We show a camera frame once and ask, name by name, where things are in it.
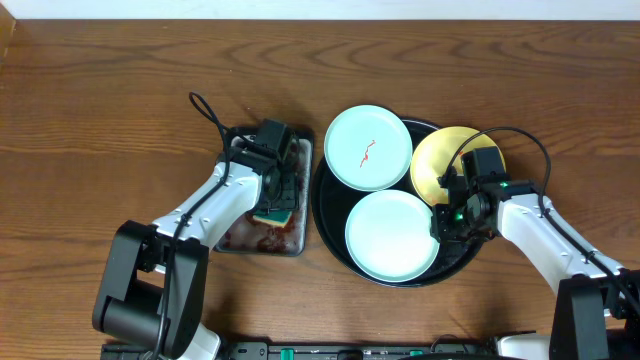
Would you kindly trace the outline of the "green yellow sponge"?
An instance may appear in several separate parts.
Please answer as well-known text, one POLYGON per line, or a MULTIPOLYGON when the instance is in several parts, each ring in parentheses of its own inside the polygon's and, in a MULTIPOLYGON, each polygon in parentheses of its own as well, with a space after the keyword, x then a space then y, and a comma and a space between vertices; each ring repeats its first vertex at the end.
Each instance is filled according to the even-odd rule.
POLYGON ((261 224, 266 224, 276 228, 284 228, 287 226, 292 216, 291 210, 273 210, 269 212, 256 212, 252 215, 253 219, 261 224))

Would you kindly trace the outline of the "yellow plate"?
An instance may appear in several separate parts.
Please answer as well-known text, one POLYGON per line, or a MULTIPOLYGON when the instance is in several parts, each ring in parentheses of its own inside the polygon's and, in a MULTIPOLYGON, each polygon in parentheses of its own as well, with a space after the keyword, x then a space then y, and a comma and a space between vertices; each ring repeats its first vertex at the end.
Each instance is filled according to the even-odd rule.
POLYGON ((429 206, 448 204, 448 191, 441 188, 441 177, 454 151, 478 130, 453 126, 439 129, 426 136, 414 150, 410 165, 412 185, 429 206))

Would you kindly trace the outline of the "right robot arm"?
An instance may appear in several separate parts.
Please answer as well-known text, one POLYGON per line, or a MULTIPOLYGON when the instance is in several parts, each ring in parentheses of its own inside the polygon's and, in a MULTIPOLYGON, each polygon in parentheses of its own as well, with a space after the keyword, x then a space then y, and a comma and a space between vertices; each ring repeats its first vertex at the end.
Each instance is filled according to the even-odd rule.
POLYGON ((449 168, 438 180, 449 200, 434 208, 441 242, 498 235, 515 245, 556 295, 548 336, 503 336, 502 359, 636 359, 639 356, 639 273, 584 239, 530 181, 503 171, 449 168))

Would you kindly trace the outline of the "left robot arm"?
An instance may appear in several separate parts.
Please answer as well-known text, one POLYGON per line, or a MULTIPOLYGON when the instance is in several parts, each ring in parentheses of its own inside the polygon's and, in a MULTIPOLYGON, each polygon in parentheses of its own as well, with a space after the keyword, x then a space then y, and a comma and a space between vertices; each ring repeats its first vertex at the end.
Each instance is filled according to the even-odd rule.
POLYGON ((93 309, 92 325, 138 345, 147 359, 214 359, 218 334, 200 317, 209 255, 249 213, 281 213, 306 235, 312 145, 287 154, 230 147, 212 175, 169 214, 116 231, 93 309))

